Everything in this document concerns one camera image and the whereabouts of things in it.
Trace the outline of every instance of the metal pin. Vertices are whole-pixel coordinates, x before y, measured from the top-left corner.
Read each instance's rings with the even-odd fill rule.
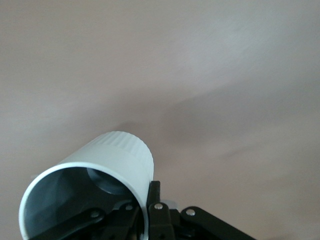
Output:
[[[193,209],[191,209],[191,208],[189,208],[187,211],[185,211],[185,213],[186,213],[187,215],[189,215],[189,216],[194,216],[194,215],[196,215],[195,210],[193,210]]]
[[[97,210],[95,210],[95,211],[92,211],[92,212],[91,212],[91,215],[90,215],[90,216],[91,216],[92,218],[96,218],[96,217],[98,217],[99,215],[100,215],[100,212],[97,211]]]
[[[134,207],[130,204],[128,204],[127,206],[125,206],[125,210],[132,210]]]
[[[154,205],[154,208],[158,210],[162,209],[163,207],[164,206],[161,203],[157,203],[156,205]]]

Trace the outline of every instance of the white cylinder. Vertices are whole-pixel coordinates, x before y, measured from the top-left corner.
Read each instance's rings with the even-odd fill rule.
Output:
[[[148,239],[146,203],[149,185],[154,175],[154,162],[150,150],[142,140],[121,131],[100,135],[32,181],[22,197],[19,208],[22,238],[28,240],[34,237],[35,233],[41,233],[35,228],[46,230],[53,227],[56,224],[54,212],[60,209],[62,204],[77,198],[79,191],[82,191],[81,187],[90,191],[91,187],[81,179],[82,175],[77,175],[84,170],[87,170],[89,175],[89,171],[107,174],[130,190],[141,207],[144,217],[144,239]],[[73,189],[73,186],[78,184],[81,186],[77,186],[77,190]],[[111,191],[115,193],[122,191],[117,184],[111,187]]]

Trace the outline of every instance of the white plastic cap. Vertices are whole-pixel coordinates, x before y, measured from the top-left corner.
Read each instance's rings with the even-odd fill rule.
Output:
[[[61,172],[59,170],[69,168],[97,170],[125,185],[141,207],[144,217],[144,239],[148,239],[146,204],[149,185],[154,175],[153,158],[149,148],[138,137],[127,132],[113,131],[95,138],[32,181],[22,197],[19,208],[19,226],[24,240],[30,238],[32,225],[27,223],[29,216],[35,216],[34,212],[39,214],[56,202],[61,202],[61,196],[55,196],[52,189],[56,188],[61,177],[61,174],[58,174]],[[48,200],[43,204],[46,193]],[[42,201],[42,205],[37,203],[38,200]]]

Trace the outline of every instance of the black metal bracket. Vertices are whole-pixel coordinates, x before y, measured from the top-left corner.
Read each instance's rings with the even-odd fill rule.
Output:
[[[160,182],[148,194],[149,240],[255,240],[196,206],[178,212],[160,202]]]
[[[196,206],[179,212],[161,202],[160,182],[152,181],[146,202],[149,240],[255,240]],[[135,201],[106,214],[85,210],[30,240],[140,240],[144,217]]]

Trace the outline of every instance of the white ceiling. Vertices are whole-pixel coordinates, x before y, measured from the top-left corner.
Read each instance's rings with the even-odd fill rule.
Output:
[[[105,132],[163,199],[320,239],[320,1],[1,1],[0,232],[33,176]]]

